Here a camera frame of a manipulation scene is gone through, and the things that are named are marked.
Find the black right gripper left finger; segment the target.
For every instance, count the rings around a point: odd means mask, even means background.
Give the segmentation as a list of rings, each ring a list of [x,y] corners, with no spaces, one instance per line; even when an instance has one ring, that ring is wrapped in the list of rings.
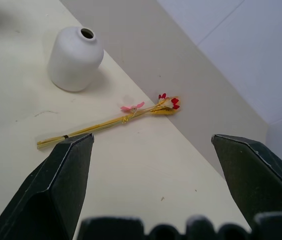
[[[68,137],[24,180],[0,215],[0,240],[72,240],[94,136]]]

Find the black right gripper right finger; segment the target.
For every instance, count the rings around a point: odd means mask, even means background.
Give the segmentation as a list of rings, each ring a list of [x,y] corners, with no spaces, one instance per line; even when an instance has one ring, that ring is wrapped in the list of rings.
[[[248,224],[254,216],[282,212],[282,160],[261,142],[215,134],[211,142],[231,196]]]

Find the white ceramic vase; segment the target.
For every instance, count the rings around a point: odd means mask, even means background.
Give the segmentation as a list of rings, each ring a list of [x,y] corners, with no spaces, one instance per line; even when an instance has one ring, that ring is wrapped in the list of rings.
[[[80,92],[92,82],[104,49],[95,33],[84,27],[62,29],[56,37],[47,64],[50,80],[60,89]]]

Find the yellow-stemmed flower bunch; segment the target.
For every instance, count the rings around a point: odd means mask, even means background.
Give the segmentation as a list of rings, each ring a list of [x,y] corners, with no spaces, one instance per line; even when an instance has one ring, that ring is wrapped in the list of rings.
[[[166,93],[158,95],[157,102],[149,107],[145,107],[145,102],[141,102],[131,106],[122,106],[120,111],[123,116],[110,119],[108,121],[98,123],[87,128],[77,130],[65,135],[47,138],[36,143],[36,148],[44,149],[52,145],[58,144],[67,138],[75,137],[81,134],[95,133],[101,130],[114,127],[116,125],[126,124],[136,118],[150,115],[170,116],[179,112],[181,108],[181,100],[179,96],[168,96]]]

